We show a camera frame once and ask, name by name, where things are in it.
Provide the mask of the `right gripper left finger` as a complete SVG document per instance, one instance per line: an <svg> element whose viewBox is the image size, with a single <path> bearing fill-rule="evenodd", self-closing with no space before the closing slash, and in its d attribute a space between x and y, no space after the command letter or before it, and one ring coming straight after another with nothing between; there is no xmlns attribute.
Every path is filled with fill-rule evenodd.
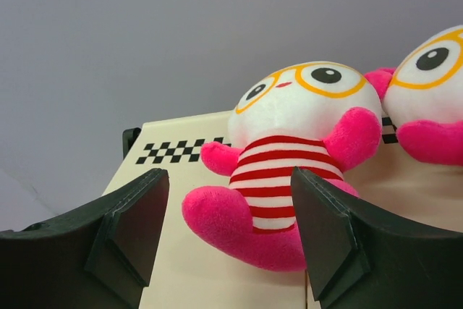
<svg viewBox="0 0 463 309"><path fill-rule="evenodd" d="M151 169L123 187L21 231L1 233L3 308L138 308L169 198Z"/></svg>

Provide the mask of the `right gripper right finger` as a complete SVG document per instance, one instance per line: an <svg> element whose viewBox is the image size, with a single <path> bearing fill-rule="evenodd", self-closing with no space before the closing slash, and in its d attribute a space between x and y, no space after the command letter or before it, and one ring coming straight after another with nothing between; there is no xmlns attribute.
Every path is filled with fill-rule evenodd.
<svg viewBox="0 0 463 309"><path fill-rule="evenodd" d="M356 198L295 168L292 200L322 308L460 308L462 233Z"/></svg>

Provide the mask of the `white pink glasses plush front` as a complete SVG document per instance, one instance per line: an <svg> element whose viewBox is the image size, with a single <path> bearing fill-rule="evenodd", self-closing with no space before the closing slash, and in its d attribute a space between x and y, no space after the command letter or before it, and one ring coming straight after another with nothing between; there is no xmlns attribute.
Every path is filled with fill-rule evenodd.
<svg viewBox="0 0 463 309"><path fill-rule="evenodd" d="M395 68L366 74L400 146L429 164L462 165L462 26L431 36Z"/></svg>

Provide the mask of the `white pink glasses plush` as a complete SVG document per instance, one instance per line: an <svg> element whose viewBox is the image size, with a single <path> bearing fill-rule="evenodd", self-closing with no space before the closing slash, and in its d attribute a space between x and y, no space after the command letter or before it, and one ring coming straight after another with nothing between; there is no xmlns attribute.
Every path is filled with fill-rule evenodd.
<svg viewBox="0 0 463 309"><path fill-rule="evenodd" d="M395 68L366 74L400 146L429 164L462 165L462 26L431 36Z"/></svg>
<svg viewBox="0 0 463 309"><path fill-rule="evenodd" d="M268 271L306 267L291 189L295 168L309 170L351 195L344 173L381 143L382 108L356 69L315 61L277 70L253 85L228 121L230 144L200 149L225 186L186 194L182 215L204 242Z"/></svg>

